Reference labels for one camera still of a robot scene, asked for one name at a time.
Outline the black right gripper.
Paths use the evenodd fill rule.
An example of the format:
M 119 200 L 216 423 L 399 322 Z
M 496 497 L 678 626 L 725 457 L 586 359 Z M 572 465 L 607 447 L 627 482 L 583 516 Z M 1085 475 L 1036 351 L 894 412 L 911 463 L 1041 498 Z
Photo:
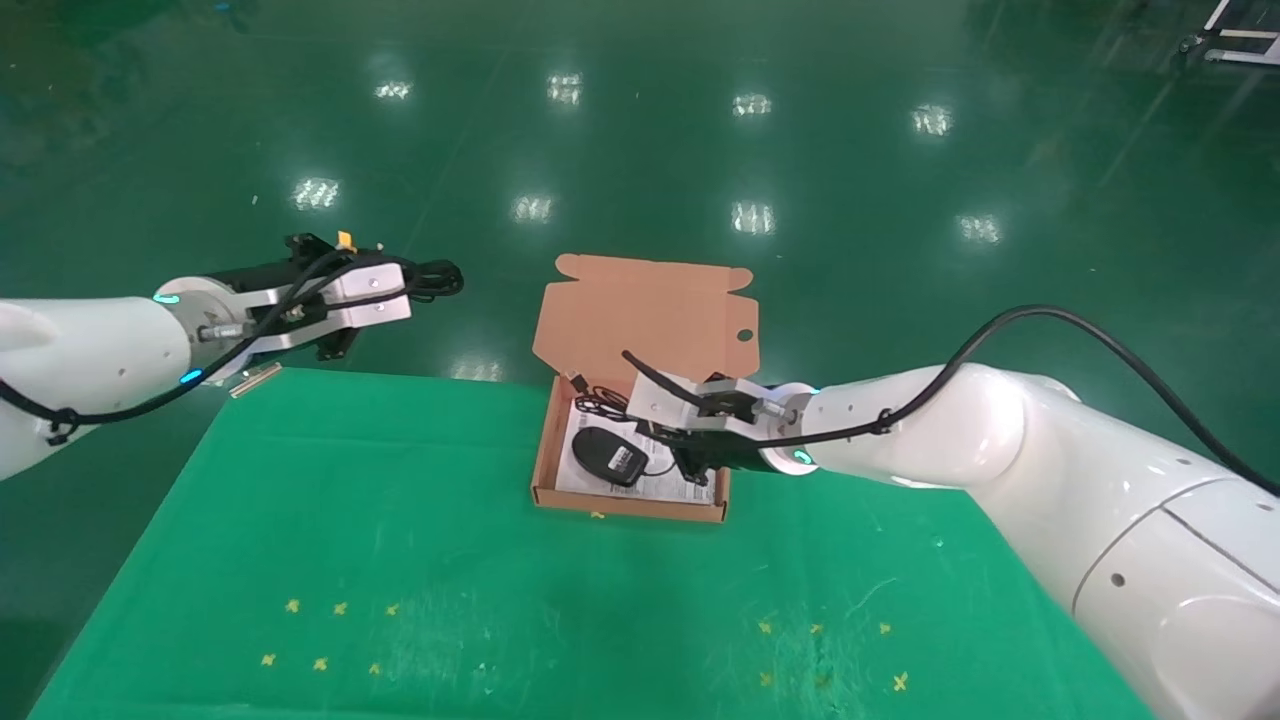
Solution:
M 772 465 L 746 437 L 728 432 L 696 432 L 672 439 L 675 468 L 691 484 L 707 487 L 719 469 L 771 473 Z

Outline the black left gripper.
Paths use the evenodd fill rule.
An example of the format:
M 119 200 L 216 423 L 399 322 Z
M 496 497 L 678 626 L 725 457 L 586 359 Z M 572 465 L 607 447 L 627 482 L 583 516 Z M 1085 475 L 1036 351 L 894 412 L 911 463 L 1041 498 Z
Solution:
M 298 264 L 310 264 L 334 252 L 369 258 L 384 255 L 381 245 L 361 249 L 344 233 L 340 233 L 335 243 L 330 243 L 315 233 L 288 234 L 284 238 L 284 245 L 289 251 L 288 261 L 216 272 L 211 274 L 211 279 L 227 286 L 233 293 L 248 293 L 287 287 L 302 272 L 302 266 Z M 317 340 L 317 360 L 326 363 L 343 359 L 357 338 L 357 328 L 340 328 L 325 334 Z

